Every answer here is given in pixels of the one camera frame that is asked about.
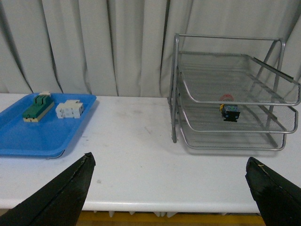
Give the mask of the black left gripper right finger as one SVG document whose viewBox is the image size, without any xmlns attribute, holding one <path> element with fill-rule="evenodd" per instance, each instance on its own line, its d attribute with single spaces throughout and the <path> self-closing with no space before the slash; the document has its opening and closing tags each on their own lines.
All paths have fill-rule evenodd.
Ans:
<svg viewBox="0 0 301 226">
<path fill-rule="evenodd" d="M 246 164 L 246 181 L 267 226 L 301 224 L 301 188 L 254 157 Z"/>
</svg>

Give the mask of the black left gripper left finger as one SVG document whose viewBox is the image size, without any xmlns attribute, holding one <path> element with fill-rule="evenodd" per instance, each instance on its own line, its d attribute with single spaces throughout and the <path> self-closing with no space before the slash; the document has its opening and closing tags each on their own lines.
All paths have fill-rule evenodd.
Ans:
<svg viewBox="0 0 301 226">
<path fill-rule="evenodd" d="M 86 153 L 22 203 L 0 217 L 2 226 L 74 226 L 95 168 Z"/>
</svg>

